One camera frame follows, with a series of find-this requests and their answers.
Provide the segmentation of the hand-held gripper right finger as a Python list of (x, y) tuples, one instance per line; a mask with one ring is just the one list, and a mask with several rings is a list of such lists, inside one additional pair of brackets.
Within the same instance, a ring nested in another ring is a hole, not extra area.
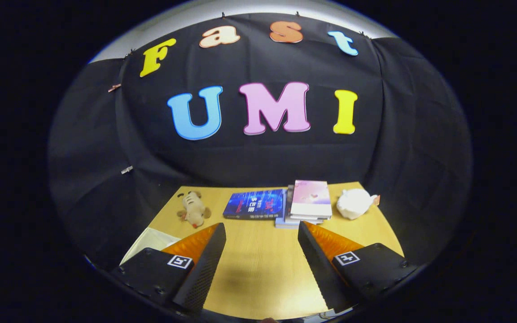
[(309, 222), (298, 241), (326, 306), (336, 312), (382, 301), (418, 266), (382, 243), (363, 246)]

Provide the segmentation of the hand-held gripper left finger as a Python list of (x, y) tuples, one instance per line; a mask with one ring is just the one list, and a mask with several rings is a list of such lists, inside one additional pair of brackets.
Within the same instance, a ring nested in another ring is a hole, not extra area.
[(146, 247), (110, 274), (156, 306), (199, 314), (225, 244), (224, 224), (216, 223), (164, 249)]

